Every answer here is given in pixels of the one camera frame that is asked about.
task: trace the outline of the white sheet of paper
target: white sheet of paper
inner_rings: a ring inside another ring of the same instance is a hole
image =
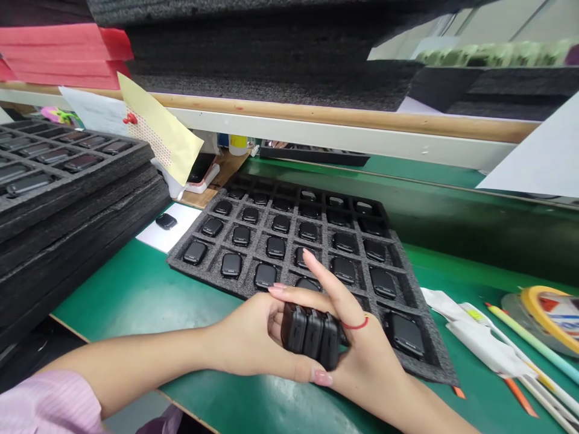
[[[579,92],[517,146],[476,188],[579,197]]]
[[[59,90],[88,130],[130,137],[122,121],[127,117],[124,101],[64,86]]]
[[[173,248],[183,234],[187,232],[187,229],[191,227],[199,214],[201,214],[201,210],[174,203],[165,213],[177,219],[175,226],[169,230],[165,230],[153,222],[147,226],[143,232],[138,234],[136,239],[157,250],[161,250],[161,252],[169,253],[169,250]]]

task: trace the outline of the colored pencil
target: colored pencil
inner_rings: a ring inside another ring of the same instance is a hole
[[[526,331],[521,325],[516,322],[513,318],[504,313],[501,309],[492,304],[485,303],[497,318],[513,329],[521,338],[526,340],[535,350],[541,353],[547,358],[551,363],[553,363],[557,368],[563,371],[569,378],[571,378],[575,383],[579,385],[579,371],[577,371],[567,360],[564,360],[555,351],[547,347],[543,342],[535,338],[531,333]]]
[[[505,383],[507,384],[508,388],[511,389],[511,392],[513,393],[515,398],[517,398],[517,401],[525,409],[525,411],[529,413],[531,416],[538,418],[539,415],[535,412],[531,403],[527,400],[527,397],[523,395],[523,392],[521,392],[521,390],[517,386],[517,383],[515,383],[513,379],[503,379],[503,380],[505,380]]]

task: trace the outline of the hand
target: hand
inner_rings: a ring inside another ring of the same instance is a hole
[[[208,327],[205,342],[210,347],[210,367],[240,376],[270,374],[327,385],[327,372],[318,362],[283,349],[283,306],[270,294],[256,294]]]
[[[303,260],[328,295],[276,283],[270,294],[280,301],[330,312],[342,323],[359,326],[344,329],[350,349],[341,356],[338,367],[329,373],[327,385],[369,412],[392,424],[407,412],[415,387],[398,361],[378,319],[365,313],[356,298],[312,253],[304,249]]]

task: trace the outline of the tape roll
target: tape roll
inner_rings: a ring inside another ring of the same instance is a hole
[[[545,313],[540,302],[540,297],[544,293],[560,297],[570,297],[569,294],[548,286],[532,286],[523,289],[520,293],[520,298],[527,311],[533,316],[535,321],[541,325],[541,327],[543,327],[553,338],[565,345],[565,347],[574,353],[579,354],[579,342],[577,342],[572,336],[569,336],[549,317],[547,313]]]

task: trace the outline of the black foam tray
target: black foam tray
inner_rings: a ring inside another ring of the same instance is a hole
[[[149,163],[0,244],[0,276],[157,176]]]
[[[288,144],[285,148],[262,146],[259,156],[263,158],[298,160],[310,163],[339,164],[344,166],[364,166],[368,154],[342,151],[341,149],[320,148],[317,146]]]
[[[33,224],[46,219],[77,200],[94,193],[126,173],[149,162],[154,156],[153,150],[146,142],[96,131],[85,130],[87,137],[76,142],[59,142],[61,137],[73,131],[75,130],[71,127],[38,120],[26,120],[0,125],[0,134],[10,133],[14,136],[12,140],[27,137],[34,142],[25,147],[38,143],[48,143],[50,146],[53,146],[50,151],[63,148],[68,149],[73,154],[68,157],[67,160],[45,165],[36,161],[38,155],[26,158],[18,153],[21,148],[13,152],[8,152],[2,150],[0,146],[0,158],[8,160],[8,162],[5,163],[2,163],[2,160],[0,160],[0,169],[15,163],[21,163],[30,169],[24,174],[0,182],[0,242],[17,235]],[[107,141],[95,149],[86,149],[79,146],[82,140],[93,136],[105,137]],[[130,142],[133,146],[116,156],[101,152],[105,146],[117,140]],[[68,160],[74,159],[82,154],[97,156],[101,158],[102,161],[76,174],[63,170],[63,165]],[[9,198],[7,196],[6,185],[16,180],[37,175],[41,172],[52,176],[54,182],[17,198]]]
[[[134,216],[169,202],[164,179],[154,177],[0,277],[0,327],[15,322],[37,300],[110,242],[119,230],[130,226]]]
[[[108,244],[103,243],[100,245],[94,256],[82,265],[78,265],[78,268],[72,270],[71,275],[52,288],[50,292],[34,303],[28,310],[24,310],[15,322],[6,327],[0,327],[0,348],[5,348],[18,342],[32,331],[66,297],[101,268],[126,243],[131,241],[136,234],[147,227],[167,207],[168,203],[170,203],[170,198],[167,194],[162,201],[150,202],[147,210],[135,210],[136,212],[132,214],[133,218],[125,219],[129,223],[128,228],[123,225],[113,228],[110,231],[110,237],[116,237],[112,241],[108,242]]]
[[[242,199],[229,197],[232,189],[246,191]],[[316,202],[301,198],[301,191],[308,190],[315,193]],[[268,197],[266,206],[253,203],[255,193],[264,193]],[[329,197],[339,197],[345,202],[345,208],[337,209],[329,205]],[[272,208],[275,198],[283,198],[293,204],[291,212],[281,212]],[[233,209],[228,216],[214,212],[217,202],[228,200]],[[354,204],[361,200],[372,205],[372,215],[358,213]],[[320,217],[317,220],[306,218],[300,214],[303,206],[318,209]],[[241,220],[244,209],[255,208],[259,213],[256,224],[249,224]],[[348,227],[340,227],[328,223],[327,212],[341,212],[349,222]],[[291,225],[288,234],[272,230],[271,225],[276,215],[285,215],[290,218]],[[201,233],[204,223],[210,218],[217,218],[223,222],[223,229],[216,237],[208,237]],[[362,219],[373,220],[384,228],[385,236],[374,236],[361,230],[359,222]],[[311,222],[317,226],[318,241],[310,242],[299,238],[298,229],[301,222]],[[235,227],[245,226],[251,231],[251,241],[247,247],[239,247],[232,243],[232,233]],[[357,241],[356,251],[352,254],[336,250],[332,246],[333,236],[336,233],[347,233]],[[265,244],[270,236],[284,239],[286,243],[283,260],[272,259],[265,253]],[[364,254],[364,240],[371,240],[385,247],[387,257],[385,262],[375,262],[366,258]],[[183,255],[191,242],[200,241],[207,245],[207,254],[203,261],[195,266],[183,261]],[[226,292],[241,298],[251,297],[257,293],[253,279],[255,269],[260,263],[271,264],[277,269],[277,281],[286,285],[294,285],[301,277],[315,281],[314,276],[307,269],[296,266],[295,250],[306,247],[312,251],[324,266],[330,268],[330,261],[334,257],[350,260],[355,265],[355,283],[346,285],[364,310],[371,312],[385,323],[389,310],[394,310],[412,318],[419,326],[425,348],[425,357],[418,360],[395,350],[402,366],[410,373],[426,380],[458,385],[458,379],[448,351],[442,341],[440,333],[430,314],[430,310],[422,293],[407,255],[396,232],[390,227],[388,216],[381,203],[351,197],[340,193],[332,193],[319,189],[302,187],[297,184],[274,181],[267,178],[247,174],[236,174],[215,195],[215,198],[203,210],[203,213],[191,225],[191,228],[177,242],[169,252],[167,262],[174,268],[188,276],[205,281]],[[238,279],[228,279],[221,275],[221,261],[227,253],[238,253],[242,257],[242,270]],[[382,298],[373,290],[370,279],[370,267],[380,268],[395,277],[396,298],[389,300]]]

